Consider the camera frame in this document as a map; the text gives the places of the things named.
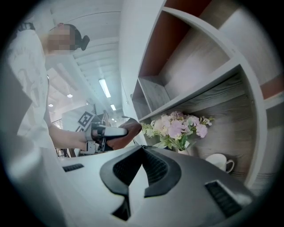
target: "white shirt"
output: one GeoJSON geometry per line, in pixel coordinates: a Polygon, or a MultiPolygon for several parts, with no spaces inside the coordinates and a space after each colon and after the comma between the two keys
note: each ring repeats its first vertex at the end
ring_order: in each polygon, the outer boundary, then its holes
{"type": "Polygon", "coordinates": [[[24,93],[32,100],[17,134],[28,137],[39,147],[54,150],[47,126],[50,124],[46,108],[48,78],[41,41],[34,30],[21,31],[11,42],[7,52],[8,64],[24,93]]]}

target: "pink flower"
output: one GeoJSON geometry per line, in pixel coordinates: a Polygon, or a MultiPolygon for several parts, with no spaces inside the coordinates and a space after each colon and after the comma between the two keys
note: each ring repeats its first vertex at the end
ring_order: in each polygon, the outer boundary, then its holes
{"type": "Polygon", "coordinates": [[[169,127],[169,136],[173,139],[178,139],[181,136],[181,131],[186,128],[180,121],[174,120],[169,127]]]}
{"type": "Polygon", "coordinates": [[[197,125],[196,134],[201,138],[204,138],[207,134],[207,127],[205,125],[197,125]]]}
{"type": "Polygon", "coordinates": [[[179,111],[174,111],[170,115],[171,115],[171,117],[173,119],[178,119],[179,117],[183,117],[184,116],[183,113],[179,112],[179,111]]]}

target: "person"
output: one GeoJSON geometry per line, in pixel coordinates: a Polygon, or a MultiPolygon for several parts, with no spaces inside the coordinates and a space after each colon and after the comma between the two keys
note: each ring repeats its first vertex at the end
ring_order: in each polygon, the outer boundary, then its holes
{"type": "Polygon", "coordinates": [[[51,123],[47,106],[49,83],[45,57],[69,54],[78,48],[85,50],[90,39],[88,36],[82,38],[77,28],[71,24],[60,23],[41,37],[36,34],[31,23],[24,23],[20,28],[4,56],[23,92],[32,101],[17,135],[27,137],[39,147],[50,150],[54,150],[54,147],[86,150],[84,132],[62,130],[51,123]]]}

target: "black strap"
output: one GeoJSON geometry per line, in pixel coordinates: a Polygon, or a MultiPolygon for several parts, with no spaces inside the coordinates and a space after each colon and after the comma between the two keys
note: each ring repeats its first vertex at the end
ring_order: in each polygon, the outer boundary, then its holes
{"type": "Polygon", "coordinates": [[[18,31],[24,30],[35,30],[35,26],[33,25],[33,23],[24,22],[18,27],[18,31]]]}
{"type": "Polygon", "coordinates": [[[11,41],[14,40],[17,37],[18,31],[25,31],[25,30],[36,30],[36,29],[35,29],[35,26],[33,25],[33,23],[24,22],[14,32],[14,34],[12,35],[11,41]]]}

